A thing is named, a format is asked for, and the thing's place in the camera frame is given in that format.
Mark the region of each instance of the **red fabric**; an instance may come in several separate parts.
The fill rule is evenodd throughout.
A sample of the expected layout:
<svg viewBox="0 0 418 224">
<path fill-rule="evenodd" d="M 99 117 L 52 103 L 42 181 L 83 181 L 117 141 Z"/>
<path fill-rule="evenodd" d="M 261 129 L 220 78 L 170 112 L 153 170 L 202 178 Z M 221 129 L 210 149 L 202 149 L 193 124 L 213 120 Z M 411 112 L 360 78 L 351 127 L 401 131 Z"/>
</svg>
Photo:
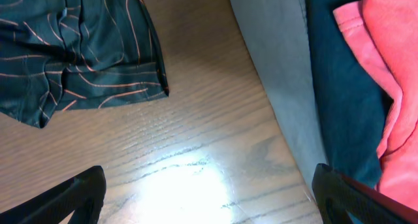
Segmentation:
<svg viewBox="0 0 418 224">
<path fill-rule="evenodd" d="M 418 210 L 418 0 L 363 0 L 334 14 L 360 64 L 394 99 L 376 189 Z"/>
</svg>

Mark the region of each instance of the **coral pink garment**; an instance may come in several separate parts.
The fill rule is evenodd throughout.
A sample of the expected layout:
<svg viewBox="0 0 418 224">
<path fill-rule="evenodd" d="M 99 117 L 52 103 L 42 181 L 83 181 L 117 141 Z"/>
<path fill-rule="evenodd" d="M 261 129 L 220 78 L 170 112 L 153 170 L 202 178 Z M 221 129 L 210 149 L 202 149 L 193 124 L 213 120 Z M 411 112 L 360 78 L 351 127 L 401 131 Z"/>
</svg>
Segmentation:
<svg viewBox="0 0 418 224">
<path fill-rule="evenodd" d="M 363 0 L 334 12 L 360 64 L 394 99 L 377 150 L 383 171 L 377 190 L 414 210 L 418 210 L 417 5 L 418 0 Z M 385 62 L 390 72 L 384 71 Z"/>
</svg>

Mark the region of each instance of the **dark teal fabric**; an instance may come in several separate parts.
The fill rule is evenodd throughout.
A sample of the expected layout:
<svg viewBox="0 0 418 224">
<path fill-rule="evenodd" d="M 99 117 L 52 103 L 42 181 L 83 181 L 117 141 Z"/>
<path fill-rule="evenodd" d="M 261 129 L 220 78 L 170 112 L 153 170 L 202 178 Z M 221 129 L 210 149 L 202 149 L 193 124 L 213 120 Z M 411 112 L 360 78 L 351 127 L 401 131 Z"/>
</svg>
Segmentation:
<svg viewBox="0 0 418 224">
<path fill-rule="evenodd" d="M 313 87 L 329 165 L 374 187 L 387 96 L 359 65 L 332 11 L 357 0 L 306 0 Z"/>
<path fill-rule="evenodd" d="M 143 0 L 0 0 L 0 111 L 44 127 L 56 110 L 169 94 Z"/>
</svg>

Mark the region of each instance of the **folded garment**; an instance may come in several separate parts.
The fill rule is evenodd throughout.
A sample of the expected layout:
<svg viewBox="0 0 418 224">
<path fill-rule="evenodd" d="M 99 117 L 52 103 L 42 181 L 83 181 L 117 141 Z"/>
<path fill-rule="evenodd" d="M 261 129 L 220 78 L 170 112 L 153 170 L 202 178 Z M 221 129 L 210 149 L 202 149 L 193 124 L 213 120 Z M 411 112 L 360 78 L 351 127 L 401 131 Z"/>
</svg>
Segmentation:
<svg viewBox="0 0 418 224">
<path fill-rule="evenodd" d="M 377 190 L 414 210 L 418 210 L 415 195 L 418 187 L 418 49 L 414 48 L 418 42 L 417 4 L 418 0 L 364 0 L 362 15 L 371 38 L 359 18 L 361 7 L 346 5 L 336 13 L 338 20 L 348 23 L 353 22 L 349 17 L 354 15 L 352 18 L 358 27 L 347 24 L 349 28 L 345 25 L 340 28 L 363 67 L 373 69 L 369 73 L 394 98 L 378 149 L 383 155 L 383 174 Z M 383 60 L 390 72 L 378 71 L 378 68 L 384 69 Z"/>
<path fill-rule="evenodd" d="M 0 0 L 0 39 L 0 111 L 35 127 L 169 94 L 143 0 Z"/>
<path fill-rule="evenodd" d="M 386 93 L 355 59 L 332 11 L 356 0 L 307 0 L 313 86 L 330 166 L 374 187 Z"/>
</svg>

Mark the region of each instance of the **wooden table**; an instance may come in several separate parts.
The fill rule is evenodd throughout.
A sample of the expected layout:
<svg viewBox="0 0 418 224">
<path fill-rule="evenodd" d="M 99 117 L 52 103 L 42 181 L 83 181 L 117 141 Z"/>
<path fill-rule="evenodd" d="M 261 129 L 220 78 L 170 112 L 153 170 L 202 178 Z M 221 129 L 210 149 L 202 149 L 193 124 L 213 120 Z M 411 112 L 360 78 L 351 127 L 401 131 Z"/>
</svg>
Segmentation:
<svg viewBox="0 0 418 224">
<path fill-rule="evenodd" d="M 145 2 L 170 97 L 42 130 L 1 115 L 0 212 L 101 165 L 100 223 L 321 223 L 229 0 Z"/>
</svg>

